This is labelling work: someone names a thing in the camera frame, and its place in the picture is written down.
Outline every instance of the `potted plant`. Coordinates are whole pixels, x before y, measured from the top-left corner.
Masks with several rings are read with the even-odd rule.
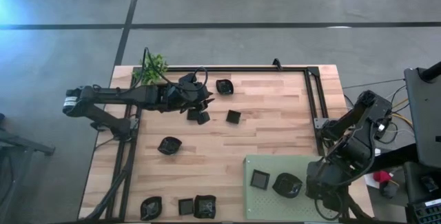
[[[161,74],[167,72],[168,64],[165,62],[162,54],[150,54],[150,56],[152,59],[148,57],[148,54],[145,55],[144,71],[142,72],[142,75],[141,70],[135,70],[133,72],[133,76],[136,80],[142,76],[141,85],[155,84],[161,80],[161,76],[158,72]]]

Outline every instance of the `wooden table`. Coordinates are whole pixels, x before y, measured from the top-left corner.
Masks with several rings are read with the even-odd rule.
[[[329,117],[339,118],[347,109],[337,67],[319,68]],[[110,87],[128,88],[132,70],[132,66],[116,66]],[[182,74],[166,76],[177,81]],[[217,79],[231,80],[234,94],[217,94]],[[143,111],[126,221],[139,221],[141,202],[151,196],[163,198],[162,214],[154,221],[210,221],[178,215],[178,200],[197,194],[217,197],[214,221],[246,221],[242,164],[245,155],[317,154],[302,73],[213,72],[207,88],[216,100],[207,109],[211,120],[204,125],[187,121],[187,115],[178,112]],[[105,109],[123,117],[125,106],[107,105]],[[225,121],[228,110],[242,112],[238,125]],[[158,152],[157,147],[166,136],[183,142],[176,156]],[[97,144],[111,137],[109,132],[101,133]],[[110,142],[94,153],[79,217],[87,216],[109,189],[117,147],[116,141]],[[373,216],[364,179],[352,183],[349,191],[355,202]],[[114,213],[119,210],[120,198],[118,194]]]

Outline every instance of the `black metal frame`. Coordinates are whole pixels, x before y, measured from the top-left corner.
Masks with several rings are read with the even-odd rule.
[[[312,90],[312,84],[311,84],[311,76],[314,77],[316,85],[317,85],[317,93],[318,93],[318,99],[320,102],[320,107],[322,111],[322,117],[327,118],[327,107],[325,102],[325,95],[322,88],[322,83],[320,80],[320,72],[318,67],[316,66],[306,66],[306,67],[282,67],[278,59],[275,59],[273,62],[274,65],[269,66],[209,66],[205,67],[208,72],[301,72],[303,73],[303,76],[305,78],[305,85],[307,89],[308,94],[308,100],[309,100],[309,107],[311,110],[311,124],[312,128],[314,129],[314,137],[316,140],[316,146],[318,154],[321,156],[325,155],[324,147],[322,144],[321,139],[318,136],[318,129],[314,125],[314,119],[318,118],[317,109],[316,109],[316,103],[314,100],[314,93]],[[194,72],[197,67],[192,66],[176,66],[176,67],[170,67],[168,69],[168,72]],[[132,80],[130,82],[130,85],[134,83],[134,77],[132,77]],[[132,113],[133,105],[127,105],[125,109],[125,118],[129,118]],[[137,108],[136,109],[136,117],[138,119],[141,119],[141,113],[142,109]],[[116,161],[112,176],[112,185],[110,189],[107,191],[106,195],[103,197],[103,200],[97,205],[97,208],[89,215],[86,219],[78,220],[78,223],[82,223],[84,221],[88,221],[90,219],[97,220],[103,213],[103,210],[106,209],[105,213],[105,220],[106,221],[120,221],[123,222],[125,220],[125,213],[127,210],[127,201],[129,197],[129,189],[130,189],[130,182],[132,179],[132,169],[134,164],[134,156],[136,151],[136,143],[138,139],[138,128],[135,128],[133,131],[132,139],[129,142],[120,142],[118,146],[118,151],[116,152]],[[123,155],[126,143],[130,144],[130,150],[129,154],[127,156],[127,160],[125,162],[125,165],[122,167],[123,164]],[[121,186],[121,184],[124,183],[123,186],[123,193],[121,197],[121,204],[120,209],[118,213],[118,217],[113,217],[114,214],[114,202],[115,202],[115,196],[116,192]]]

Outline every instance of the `floor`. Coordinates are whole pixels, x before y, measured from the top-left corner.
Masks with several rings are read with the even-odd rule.
[[[440,0],[0,0],[5,128],[57,147],[53,157],[35,156],[14,223],[76,218],[96,132],[88,120],[61,112],[65,91],[93,83],[107,86],[114,65],[137,64],[146,45],[172,65],[267,65],[273,58],[283,64],[336,64],[342,86],[348,87],[401,79],[405,68],[438,62],[437,21]],[[309,24],[129,29],[131,23],[243,22]],[[345,93],[355,101],[363,90],[389,96],[401,85],[395,81]],[[401,91],[396,101],[405,94]],[[410,117],[408,110],[402,113]],[[403,132],[387,148],[411,142]],[[396,206],[403,197],[387,201],[370,192],[378,218],[403,221],[402,207]],[[387,218],[385,210],[395,217]]]

